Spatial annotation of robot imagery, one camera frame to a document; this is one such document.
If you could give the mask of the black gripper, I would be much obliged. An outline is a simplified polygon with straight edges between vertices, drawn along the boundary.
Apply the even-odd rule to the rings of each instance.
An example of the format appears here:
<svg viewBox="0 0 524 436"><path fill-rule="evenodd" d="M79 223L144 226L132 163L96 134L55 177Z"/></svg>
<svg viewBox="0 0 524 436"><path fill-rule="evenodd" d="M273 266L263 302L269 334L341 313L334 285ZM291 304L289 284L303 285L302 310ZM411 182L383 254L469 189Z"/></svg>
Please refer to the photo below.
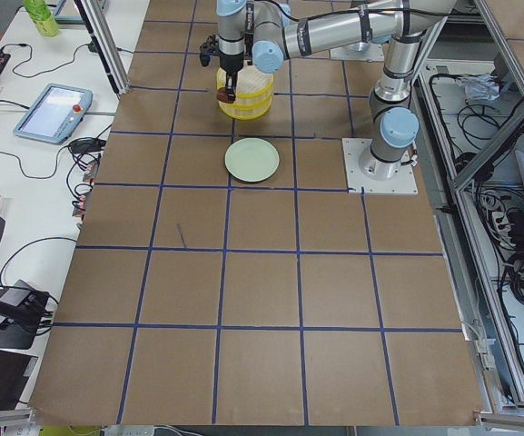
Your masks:
<svg viewBox="0 0 524 436"><path fill-rule="evenodd" d="M220 51L220 67L226 73L225 87L228 91L234 91L237 85L238 73L243 68L244 40L218 40Z"/></svg>

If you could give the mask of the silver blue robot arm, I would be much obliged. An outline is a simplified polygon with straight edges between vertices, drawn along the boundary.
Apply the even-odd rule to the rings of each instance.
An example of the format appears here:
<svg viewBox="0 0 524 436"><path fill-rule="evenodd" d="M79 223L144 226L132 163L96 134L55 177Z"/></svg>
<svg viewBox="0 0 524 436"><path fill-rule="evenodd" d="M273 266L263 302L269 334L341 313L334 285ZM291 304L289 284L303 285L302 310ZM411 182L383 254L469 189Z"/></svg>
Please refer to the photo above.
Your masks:
<svg viewBox="0 0 524 436"><path fill-rule="evenodd" d="M294 58L329 52L337 60L372 60L382 44L384 64L370 93L375 127L371 144L359 157L361 171L386 182L399 171L413 145L419 121L409 108L416 67L426 57L424 35L439 30L454 7L452 1L354 1L346 10L294 18L275 1L219 1L217 32L200 47L200 61L218 57L225 80L218 99L235 100L238 73L246 63L266 74Z"/></svg>

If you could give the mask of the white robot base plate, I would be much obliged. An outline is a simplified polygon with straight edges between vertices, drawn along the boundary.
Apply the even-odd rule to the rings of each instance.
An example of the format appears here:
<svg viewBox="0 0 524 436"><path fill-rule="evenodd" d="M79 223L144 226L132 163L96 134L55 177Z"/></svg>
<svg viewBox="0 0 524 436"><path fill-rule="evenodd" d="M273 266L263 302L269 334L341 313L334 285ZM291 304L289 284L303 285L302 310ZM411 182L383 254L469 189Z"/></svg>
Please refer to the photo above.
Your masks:
<svg viewBox="0 0 524 436"><path fill-rule="evenodd" d="M416 195L419 193L409 154L383 163L371 154L371 139L343 138L342 150L349 193Z"/></svg>

